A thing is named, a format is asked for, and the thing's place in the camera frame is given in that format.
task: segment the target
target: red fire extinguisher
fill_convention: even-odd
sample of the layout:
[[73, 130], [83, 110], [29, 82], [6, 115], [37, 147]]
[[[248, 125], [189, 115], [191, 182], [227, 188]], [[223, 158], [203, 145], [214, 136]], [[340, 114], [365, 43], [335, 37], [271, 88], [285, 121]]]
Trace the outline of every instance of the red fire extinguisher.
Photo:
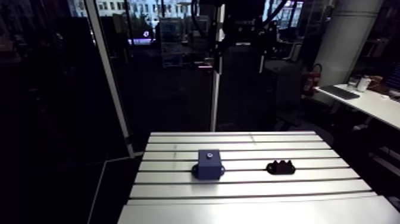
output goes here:
[[312, 67], [311, 72], [307, 75], [307, 81], [305, 82], [304, 88], [303, 88], [303, 94], [306, 96], [313, 96], [314, 95], [314, 87], [318, 86], [318, 82], [321, 79], [321, 72], [322, 72], [322, 65], [321, 64], [315, 64]]

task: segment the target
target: building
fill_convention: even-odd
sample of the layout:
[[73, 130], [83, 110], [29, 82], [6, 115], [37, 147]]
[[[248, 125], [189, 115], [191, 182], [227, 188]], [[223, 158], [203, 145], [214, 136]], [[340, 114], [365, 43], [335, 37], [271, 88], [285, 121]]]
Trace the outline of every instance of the building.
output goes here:
[[[161, 0], [128, 0], [128, 10], [130, 16], [140, 17], [141, 14], [146, 16], [148, 24], [155, 27], [158, 24], [158, 19], [162, 16]], [[184, 18], [191, 16], [190, 8], [191, 0], [165, 0], [165, 17], [168, 18]], [[123, 0], [97, 0], [100, 16], [112, 16], [113, 14], [123, 14], [126, 12]], [[280, 1], [273, 1], [272, 9], [275, 10]], [[87, 17], [83, 0], [74, 0], [75, 11], [78, 17]], [[288, 1], [285, 7], [277, 15], [279, 24], [287, 24], [292, 11], [293, 1]], [[293, 17], [292, 27], [297, 26], [303, 2], [299, 1]], [[269, 1], [265, 1], [263, 19], [267, 18]]]

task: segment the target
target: metal pole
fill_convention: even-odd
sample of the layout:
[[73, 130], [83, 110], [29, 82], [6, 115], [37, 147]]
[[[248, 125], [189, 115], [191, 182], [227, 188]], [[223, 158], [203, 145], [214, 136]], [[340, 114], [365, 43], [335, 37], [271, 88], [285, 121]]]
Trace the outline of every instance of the metal pole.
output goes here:
[[272, 13], [272, 5], [274, 4], [274, 0], [270, 0], [270, 6], [268, 7], [268, 13], [267, 15], [270, 16]]
[[129, 36], [132, 40], [132, 44], [134, 45], [133, 41], [133, 30], [132, 30], [132, 24], [130, 22], [130, 14], [129, 14], [129, 4], [128, 0], [124, 0], [124, 5], [125, 5], [125, 13], [126, 13], [126, 20], [128, 21], [128, 30], [129, 30]]
[[[85, 5], [87, 9], [87, 16], [89, 17], [90, 24], [92, 25], [93, 33], [95, 35], [96, 44], [99, 49], [101, 61], [103, 64], [105, 76], [107, 78], [108, 87], [110, 88], [111, 97], [114, 101], [115, 111], [117, 112], [118, 121], [120, 122], [120, 127], [122, 130], [122, 134], [124, 135], [124, 139], [128, 139], [129, 133], [128, 128], [126, 126], [124, 113], [122, 111], [120, 98], [118, 96], [118, 90], [115, 85], [113, 70], [111, 69], [110, 59], [108, 58], [107, 48], [104, 43], [104, 37], [102, 33], [102, 29], [99, 21], [99, 14], [97, 12], [96, 0], [85, 0]], [[135, 154], [133, 152], [132, 145], [128, 143], [127, 150], [129, 153], [129, 157], [134, 158]]]
[[163, 18], [165, 18], [165, 5], [164, 5], [164, 0], [161, 0], [161, 15]]
[[295, 2], [293, 3], [292, 13], [290, 15], [289, 22], [287, 23], [287, 28], [290, 28], [292, 26], [292, 21], [295, 15], [296, 8], [297, 8], [297, 0], [295, 0]]
[[[219, 24], [222, 24], [224, 22], [225, 5], [221, 5], [221, 7], [218, 7], [216, 10], [217, 10], [218, 30], [215, 39], [217, 40], [217, 42], [220, 42], [223, 39], [223, 31]], [[219, 62], [218, 62], [218, 71], [214, 69], [214, 77], [212, 81], [211, 127], [210, 127], [210, 131], [212, 132], [215, 132], [217, 126], [218, 95], [220, 90], [220, 76], [222, 75], [222, 55], [216, 55], [216, 57], [219, 57]]]

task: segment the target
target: white column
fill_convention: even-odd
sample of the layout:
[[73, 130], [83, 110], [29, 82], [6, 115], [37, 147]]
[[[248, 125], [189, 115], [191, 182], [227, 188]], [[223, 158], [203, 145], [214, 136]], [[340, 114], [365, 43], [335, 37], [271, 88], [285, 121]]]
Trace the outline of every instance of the white column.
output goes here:
[[[378, 16], [383, 0], [341, 0], [315, 63], [323, 66], [320, 86], [345, 83]], [[328, 102], [322, 94], [315, 99]]]

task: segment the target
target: black cable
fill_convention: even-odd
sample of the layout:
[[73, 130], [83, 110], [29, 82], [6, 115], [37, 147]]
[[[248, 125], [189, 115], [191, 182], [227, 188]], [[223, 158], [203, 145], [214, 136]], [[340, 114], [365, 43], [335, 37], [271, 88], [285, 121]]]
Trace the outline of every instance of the black cable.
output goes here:
[[[282, 8], [285, 6], [285, 4], [286, 4], [287, 1], [288, 1], [288, 0], [282, 0], [282, 2], [280, 2], [280, 4], [279, 4], [278, 7], [274, 10], [274, 12], [271, 13], [271, 15], [269, 15], [269, 16], [267, 17], [267, 19], [266, 19], [265, 21], [263, 21], [263, 23], [261, 23], [261, 28], [260, 28], [260, 29], [257, 30], [257, 31], [255, 31], [255, 32], [252, 33], [250, 36], [248, 36], [247, 38], [245, 38], [244, 40], [242, 40], [242, 41], [240, 41], [240, 42], [246, 42], [246, 41], [248, 41], [249, 39], [251, 39], [252, 37], [254, 37], [255, 35], [257, 35], [260, 31], [262, 31], [262, 30], [264, 29], [264, 27], [265, 27], [266, 25], [268, 25], [268, 24], [275, 18], [276, 15], [278, 15], [278, 13], [282, 10]], [[200, 29], [199, 24], [197, 23], [196, 14], [195, 14], [195, 8], [197, 8], [197, 0], [192, 0], [190, 10], [191, 10], [191, 13], [192, 13], [193, 25], [195, 25], [197, 31], [200, 33], [200, 36], [201, 36], [202, 38], [208, 39], [207, 34], [205, 34], [204, 31], [203, 31], [202, 29]], [[230, 43], [230, 44], [227, 43], [227, 44], [225, 45], [225, 46], [226, 46], [225, 49], [227, 49], [227, 48], [230, 47], [230, 46], [233, 46], [234, 44], [236, 44], [236, 43]]]
[[282, 2], [280, 2], [280, 4], [278, 5], [278, 7], [274, 10], [274, 12], [269, 15], [267, 17], [267, 19], [265, 21], [263, 21], [263, 23], [261, 24], [261, 28], [259, 30], [257, 30], [256, 32], [254, 32], [252, 35], [250, 35], [249, 37], [245, 38], [245, 40], [247, 41], [248, 39], [251, 39], [254, 35], [257, 35], [258, 32], [262, 31], [264, 29], [264, 27], [266, 25], [268, 25], [269, 23], [271, 23], [271, 21], [275, 18], [275, 16], [278, 15], [278, 13], [280, 12], [280, 10], [282, 10], [282, 8], [285, 6], [286, 2], [288, 0], [282, 0]]
[[200, 33], [200, 36], [204, 39], [208, 39], [207, 34], [204, 33], [204, 31], [200, 28], [199, 24], [197, 23], [196, 20], [196, 15], [197, 15], [197, 0], [192, 0], [192, 3], [190, 5], [190, 11], [192, 14], [192, 21], [193, 25], [195, 25], [196, 30]]

